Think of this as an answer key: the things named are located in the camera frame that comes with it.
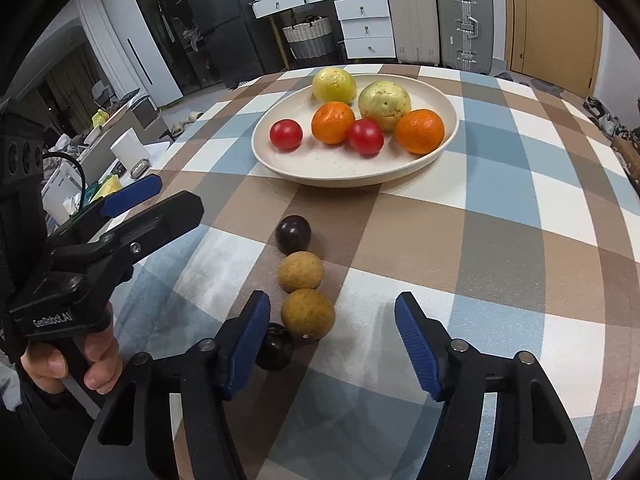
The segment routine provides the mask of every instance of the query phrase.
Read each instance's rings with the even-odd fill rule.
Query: plate
[[[327,146],[311,134],[311,119],[321,106],[311,86],[303,88],[274,104],[255,125],[251,139],[252,150],[269,170],[288,180],[318,187],[356,187],[380,184],[418,171],[440,156],[458,131],[458,114],[453,104],[440,90],[409,77],[390,74],[353,75],[358,95],[369,84],[387,80],[399,84],[409,92],[412,109],[428,108],[444,122],[442,144],[428,155],[412,155],[399,146],[393,135],[385,135],[385,145],[379,154],[365,158],[346,143]],[[358,100],[351,106],[360,118]],[[302,145],[293,152],[281,152],[269,140],[273,123],[293,119],[302,127]]]

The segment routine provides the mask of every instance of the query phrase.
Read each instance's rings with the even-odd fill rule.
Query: orange
[[[400,118],[396,125],[396,142],[408,152],[426,155],[441,145],[444,124],[432,110],[414,110]]]
[[[311,133],[325,144],[340,144],[347,138],[347,129],[355,120],[349,105],[339,101],[325,103],[311,119]]]

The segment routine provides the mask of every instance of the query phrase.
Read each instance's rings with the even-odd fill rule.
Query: laundry basket
[[[296,59],[326,56],[335,51],[329,18],[307,16],[305,21],[282,29]]]

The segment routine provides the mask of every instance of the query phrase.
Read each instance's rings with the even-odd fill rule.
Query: wooden leg
[[[278,27],[276,26],[276,22],[273,19],[273,14],[269,15],[269,23],[271,23],[271,30],[273,31],[273,35],[276,38],[276,43],[278,44],[278,50],[280,51],[280,57],[282,58],[284,67],[287,70],[290,70],[289,60],[287,59],[287,54],[285,54],[284,52],[284,47],[282,46],[282,38],[280,37],[280,33],[278,31]]]

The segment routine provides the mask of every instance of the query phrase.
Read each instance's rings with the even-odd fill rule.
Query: door frame
[[[507,70],[511,70],[511,63],[513,62],[513,30],[515,21],[515,11],[513,0],[505,0],[506,2],[506,30],[504,34],[504,60],[507,63]],[[602,54],[602,34],[603,34],[603,22],[604,14],[600,6],[598,6],[600,12],[598,14],[598,38],[596,55],[593,60],[593,66],[591,67],[591,84],[587,90],[588,96],[593,96],[593,91],[596,88],[596,80],[598,78],[598,70],[600,68],[600,56]]]

